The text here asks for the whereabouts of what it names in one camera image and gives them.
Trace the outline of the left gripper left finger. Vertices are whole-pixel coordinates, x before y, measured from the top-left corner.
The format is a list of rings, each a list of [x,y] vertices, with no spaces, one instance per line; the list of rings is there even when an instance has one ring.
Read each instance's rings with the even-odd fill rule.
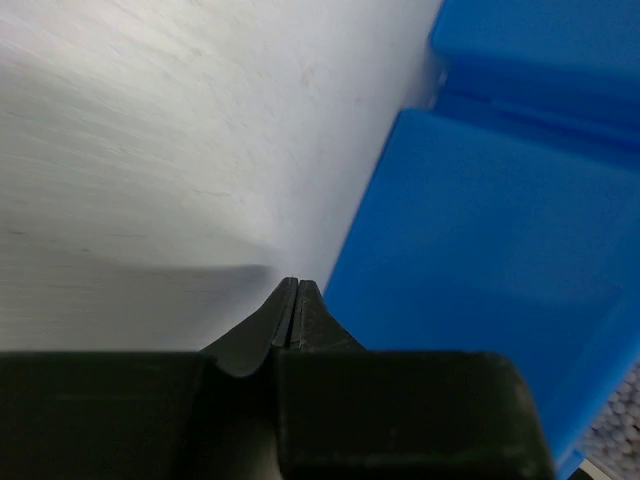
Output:
[[[202,350],[5,352],[5,479],[195,479],[235,422],[274,418],[273,354],[299,282],[283,279]]]

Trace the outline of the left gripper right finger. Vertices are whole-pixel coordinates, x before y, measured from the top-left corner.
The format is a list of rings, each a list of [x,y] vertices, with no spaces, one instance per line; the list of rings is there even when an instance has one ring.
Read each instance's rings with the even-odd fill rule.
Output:
[[[300,282],[274,359],[286,479],[551,479],[529,389],[486,352],[375,352]]]

